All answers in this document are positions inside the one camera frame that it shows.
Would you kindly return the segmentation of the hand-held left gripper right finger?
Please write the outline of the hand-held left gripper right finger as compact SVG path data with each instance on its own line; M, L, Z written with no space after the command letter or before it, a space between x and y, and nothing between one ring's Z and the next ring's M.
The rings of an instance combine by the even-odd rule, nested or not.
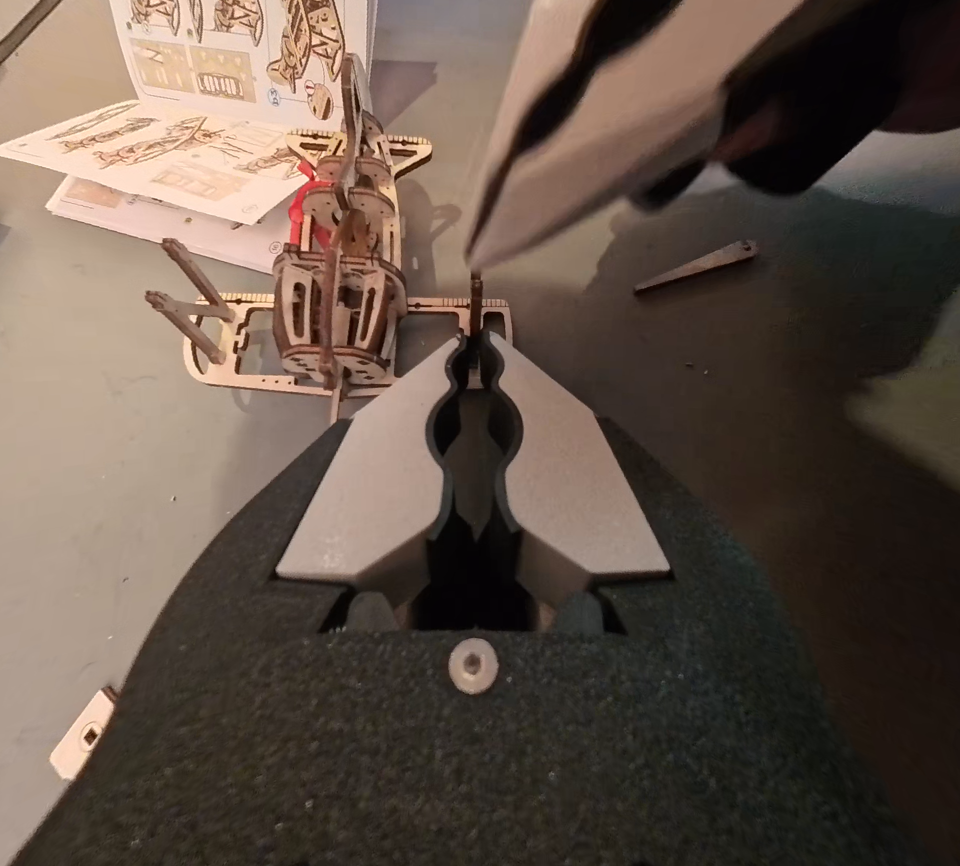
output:
M532 595L658 579L670 563L597 416L505 338L485 331L489 431L503 453L494 513Z

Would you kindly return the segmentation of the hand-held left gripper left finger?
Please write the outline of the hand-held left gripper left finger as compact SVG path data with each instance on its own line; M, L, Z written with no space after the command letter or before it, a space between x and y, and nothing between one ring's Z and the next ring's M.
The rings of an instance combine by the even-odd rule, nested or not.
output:
M417 595L453 512L464 338L453 337L349 421L276 566L282 580Z

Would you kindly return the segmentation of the wooden model plane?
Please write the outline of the wooden model plane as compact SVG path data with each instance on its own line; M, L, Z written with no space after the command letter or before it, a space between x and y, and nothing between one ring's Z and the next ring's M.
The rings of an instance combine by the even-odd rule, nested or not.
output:
M146 301L183 335L189 373L212 387L316 395L330 420L345 399L374 398L393 385L402 320L452 317L469 336L467 297L411 296L402 272L398 180L428 163L423 138L390 135L374 115L358 56L342 65L342 129L294 129L286 144L306 184L289 208L290 236L272 265L271 294L222 294L186 246L161 247L198 292L195 301L149 291ZM484 329L510 306L484 297Z

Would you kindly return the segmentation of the dark wooden strut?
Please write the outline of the dark wooden strut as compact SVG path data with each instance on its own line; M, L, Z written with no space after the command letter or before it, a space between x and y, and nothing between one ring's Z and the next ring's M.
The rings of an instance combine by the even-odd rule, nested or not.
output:
M484 282L478 272L470 273L470 294L468 310L468 384L472 391L484 387L482 376L482 334L484 329Z

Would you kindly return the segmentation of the grey desk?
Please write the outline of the grey desk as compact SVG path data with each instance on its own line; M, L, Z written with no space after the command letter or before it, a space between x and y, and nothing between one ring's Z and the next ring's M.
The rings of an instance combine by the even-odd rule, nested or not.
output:
M126 679L210 539L323 430L193 382L154 245L52 216L2 164L2 864L62 796L48 755ZM903 829L958 863L958 135L878 136L775 200L707 171L486 281L520 348L762 564ZM749 262L634 286L739 240Z

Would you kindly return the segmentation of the tapered wooden strut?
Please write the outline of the tapered wooden strut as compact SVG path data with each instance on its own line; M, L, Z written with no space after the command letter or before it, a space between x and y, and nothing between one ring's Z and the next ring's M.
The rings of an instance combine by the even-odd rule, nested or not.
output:
M759 254L759 247L753 240L739 240L724 248L716 249L708 254L691 260L667 272L646 279L633 287L633 295L640 296L656 289L686 281L709 272L716 272L727 267L740 265L755 259Z

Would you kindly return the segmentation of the assembly instruction booklet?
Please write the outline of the assembly instruction booklet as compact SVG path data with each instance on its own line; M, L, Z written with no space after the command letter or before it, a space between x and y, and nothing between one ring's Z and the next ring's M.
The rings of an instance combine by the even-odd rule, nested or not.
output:
M108 0L135 96L2 144L64 175L51 213L269 272L305 184L294 128L338 132L378 0Z

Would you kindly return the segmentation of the small plywood tile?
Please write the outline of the small plywood tile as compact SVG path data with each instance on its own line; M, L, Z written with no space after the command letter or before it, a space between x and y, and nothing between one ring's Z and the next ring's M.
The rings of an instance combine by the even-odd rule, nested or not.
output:
M102 687L56 744L49 762L60 779L72 782L79 775L114 715L116 699L111 686Z

